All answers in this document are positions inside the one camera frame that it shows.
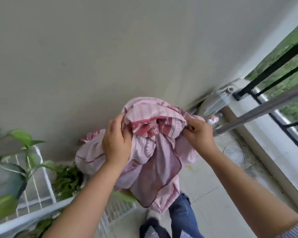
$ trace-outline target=concrete wall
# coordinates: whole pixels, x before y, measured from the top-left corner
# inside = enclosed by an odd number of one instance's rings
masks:
[[[184,106],[235,78],[298,0],[0,0],[0,126],[73,158],[136,96]],[[261,52],[268,54],[293,22]]]

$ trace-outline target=pink floral cloth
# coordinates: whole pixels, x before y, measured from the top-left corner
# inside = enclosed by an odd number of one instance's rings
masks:
[[[181,134],[190,115],[167,102],[150,97],[130,100],[122,110],[131,125],[131,156],[115,187],[129,188],[143,207],[163,213],[179,196],[178,173],[197,155]],[[101,141],[105,130],[88,134],[76,153],[78,168],[94,175],[105,162]]]

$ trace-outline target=leg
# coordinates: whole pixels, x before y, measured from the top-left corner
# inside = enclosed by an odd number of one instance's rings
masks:
[[[157,233],[159,238],[170,238],[167,230],[159,225],[159,221],[156,218],[150,217],[140,226],[139,235],[140,238],[156,237],[153,236],[153,233]]]
[[[204,238],[199,232],[189,198],[181,193],[169,207],[172,238],[179,238],[184,231],[193,238]]]

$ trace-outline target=grass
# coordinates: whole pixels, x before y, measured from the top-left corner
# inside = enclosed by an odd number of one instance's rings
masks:
[[[246,79],[249,81],[254,80],[260,73],[262,73],[267,67],[273,64],[279,57],[281,57],[286,51],[298,43],[298,26],[280,43],[278,46],[268,54],[258,66],[251,71]],[[261,82],[258,87],[264,89],[274,81],[281,78],[283,75],[288,73],[290,70],[298,66],[298,55],[292,58],[289,62],[279,68],[277,71],[272,73],[268,78]],[[268,98],[275,97],[282,92],[288,90],[289,88],[294,87],[298,84],[298,72],[294,73],[281,83],[277,84],[275,87],[266,91],[265,94]],[[291,122],[298,121],[298,101],[290,103],[282,108],[279,111],[285,115]]]

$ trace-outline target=pink towel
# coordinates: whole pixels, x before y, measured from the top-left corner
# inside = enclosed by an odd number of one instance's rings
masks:
[[[190,115],[167,102],[149,97],[130,100],[122,110],[123,125],[132,127],[131,156],[115,187],[130,188],[143,207],[163,213],[179,196],[178,173],[197,155],[181,131]],[[105,130],[88,134],[75,162],[94,175],[105,162],[101,141]]]

